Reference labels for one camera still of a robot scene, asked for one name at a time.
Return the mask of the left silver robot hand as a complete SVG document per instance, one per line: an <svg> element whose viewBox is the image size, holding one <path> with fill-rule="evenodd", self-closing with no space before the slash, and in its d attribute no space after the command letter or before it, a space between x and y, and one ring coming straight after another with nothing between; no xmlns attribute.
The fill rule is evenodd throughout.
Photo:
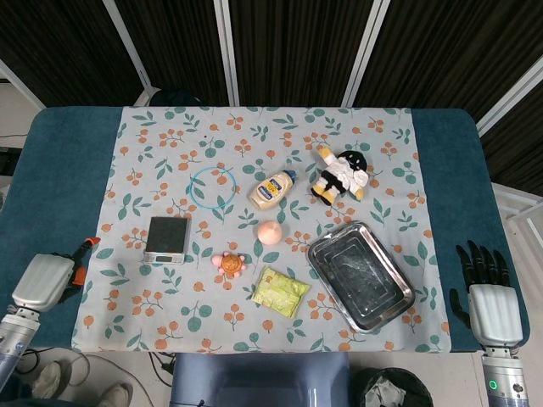
<svg viewBox="0 0 543 407"><path fill-rule="evenodd" d="M87 277L83 260L99 243L99 237L91 237L73 254L36 254L12 294L14 304L8 312L41 314L76 295Z"/></svg>

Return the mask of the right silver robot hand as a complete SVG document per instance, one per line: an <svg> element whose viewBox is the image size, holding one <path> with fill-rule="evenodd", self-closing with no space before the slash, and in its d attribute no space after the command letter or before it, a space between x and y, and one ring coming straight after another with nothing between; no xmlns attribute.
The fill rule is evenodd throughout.
<svg viewBox="0 0 543 407"><path fill-rule="evenodd" d="M468 249L456 246L467 294L463 309L457 289L449 291L453 314L484 347L513 348L523 340L520 305L507 262L497 251L489 251L469 240Z"/></svg>

